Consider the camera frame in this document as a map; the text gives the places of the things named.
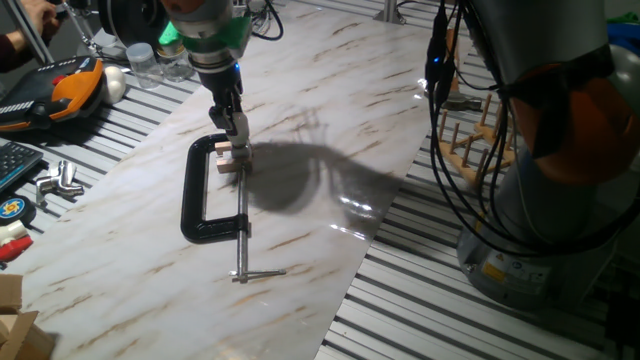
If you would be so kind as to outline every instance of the cardboard box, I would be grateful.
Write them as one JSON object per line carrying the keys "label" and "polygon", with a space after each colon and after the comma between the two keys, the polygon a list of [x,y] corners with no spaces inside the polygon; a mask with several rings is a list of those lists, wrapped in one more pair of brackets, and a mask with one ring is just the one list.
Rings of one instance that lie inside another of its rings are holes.
{"label": "cardboard box", "polygon": [[37,311],[20,312],[22,276],[0,275],[0,360],[47,360],[55,343],[34,322]]}

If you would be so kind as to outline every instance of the marble surface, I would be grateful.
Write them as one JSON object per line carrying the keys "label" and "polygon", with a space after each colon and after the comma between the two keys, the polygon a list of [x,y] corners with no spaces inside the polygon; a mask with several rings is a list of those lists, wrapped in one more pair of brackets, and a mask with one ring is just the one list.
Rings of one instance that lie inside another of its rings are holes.
{"label": "marble surface", "polygon": [[[296,3],[282,18],[241,67],[249,267],[288,274],[233,283],[235,241],[180,233],[187,150],[215,131],[201,88],[11,264],[54,359],[313,359],[429,129],[429,33]],[[233,176],[211,172],[207,217],[235,214]]]}

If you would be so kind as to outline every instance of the keyboard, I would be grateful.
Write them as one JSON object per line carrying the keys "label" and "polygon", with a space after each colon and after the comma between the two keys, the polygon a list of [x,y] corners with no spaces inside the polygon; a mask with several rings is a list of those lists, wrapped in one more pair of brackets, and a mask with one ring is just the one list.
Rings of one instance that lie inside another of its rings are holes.
{"label": "keyboard", "polygon": [[0,192],[31,170],[43,154],[26,146],[10,142],[0,148]]}

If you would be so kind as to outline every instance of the black clamp frame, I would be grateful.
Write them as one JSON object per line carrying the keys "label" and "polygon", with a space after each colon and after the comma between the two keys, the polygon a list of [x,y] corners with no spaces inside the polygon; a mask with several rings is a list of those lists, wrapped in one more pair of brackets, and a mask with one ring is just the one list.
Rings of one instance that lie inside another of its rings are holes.
{"label": "black clamp frame", "polygon": [[182,234],[190,242],[199,245],[238,239],[238,269],[229,272],[230,276],[235,277],[234,281],[246,283],[254,278],[284,275],[286,274],[284,269],[248,270],[249,199],[245,165],[238,171],[238,214],[205,220],[209,154],[215,151],[217,143],[226,141],[228,141],[226,134],[207,135],[196,140],[189,148],[180,222]]}

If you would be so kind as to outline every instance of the white ball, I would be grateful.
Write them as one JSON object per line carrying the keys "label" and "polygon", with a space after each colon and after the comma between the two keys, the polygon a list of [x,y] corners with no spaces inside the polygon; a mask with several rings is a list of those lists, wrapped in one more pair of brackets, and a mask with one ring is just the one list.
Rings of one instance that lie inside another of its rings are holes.
{"label": "white ball", "polygon": [[127,89],[127,83],[124,79],[124,73],[115,66],[109,66],[104,69],[107,78],[107,95],[104,102],[107,104],[115,104],[124,96]]}
{"label": "white ball", "polygon": [[122,85],[126,85],[126,81],[124,80],[124,73],[122,70],[115,66],[109,66],[104,69],[104,74],[107,76],[107,82],[118,81],[122,83]]}

